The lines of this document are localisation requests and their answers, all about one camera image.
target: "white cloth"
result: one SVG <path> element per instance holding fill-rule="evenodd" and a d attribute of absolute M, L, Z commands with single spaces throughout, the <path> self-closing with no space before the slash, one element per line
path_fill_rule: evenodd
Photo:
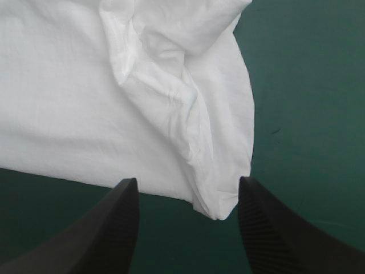
<path fill-rule="evenodd" d="M 0 167 L 192 202 L 249 175 L 253 98 L 233 29 L 250 0 L 0 0 Z"/>

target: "dark green table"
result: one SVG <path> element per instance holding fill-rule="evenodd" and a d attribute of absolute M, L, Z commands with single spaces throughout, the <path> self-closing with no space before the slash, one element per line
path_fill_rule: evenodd
<path fill-rule="evenodd" d="M 254 0 L 236 37 L 255 98 L 253 176 L 365 250 L 365 1 Z M 0 263 L 55 235 L 106 188 L 0 170 Z M 237 227 L 141 195 L 131 273 L 250 273 Z"/>

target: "green surface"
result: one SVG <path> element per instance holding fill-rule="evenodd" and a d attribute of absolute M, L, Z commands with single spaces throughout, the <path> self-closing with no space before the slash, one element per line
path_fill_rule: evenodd
<path fill-rule="evenodd" d="M 0 178 L 0 264 L 72 224 L 110 190 L 8 170 Z M 213 221 L 184 201 L 146 194 L 140 210 L 131 274 L 250 273 L 236 211 Z"/>
<path fill-rule="evenodd" d="M 235 31 L 255 98 L 253 176 L 362 250 L 364 14 L 363 0 L 254 0 Z M 107 191 L 0 170 L 0 263 L 71 224 Z M 211 221 L 186 202 L 141 195 L 131 273 L 250 273 L 236 211 Z"/>

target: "green background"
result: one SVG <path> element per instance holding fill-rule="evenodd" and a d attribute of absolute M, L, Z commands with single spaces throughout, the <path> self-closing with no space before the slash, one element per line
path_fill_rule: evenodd
<path fill-rule="evenodd" d="M 235 35 L 255 99 L 252 175 L 365 251 L 365 1 L 254 0 Z M 54 236 L 109 189 L 0 170 L 0 263 Z M 236 209 L 212 221 L 141 194 L 131 273 L 250 273 Z"/>

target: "crumpled fabric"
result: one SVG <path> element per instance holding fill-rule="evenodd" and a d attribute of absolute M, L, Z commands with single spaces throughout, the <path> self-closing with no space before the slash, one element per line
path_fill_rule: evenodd
<path fill-rule="evenodd" d="M 250 174 L 233 36 L 250 0 L 0 0 L 0 167 L 184 199 L 212 219 Z"/>

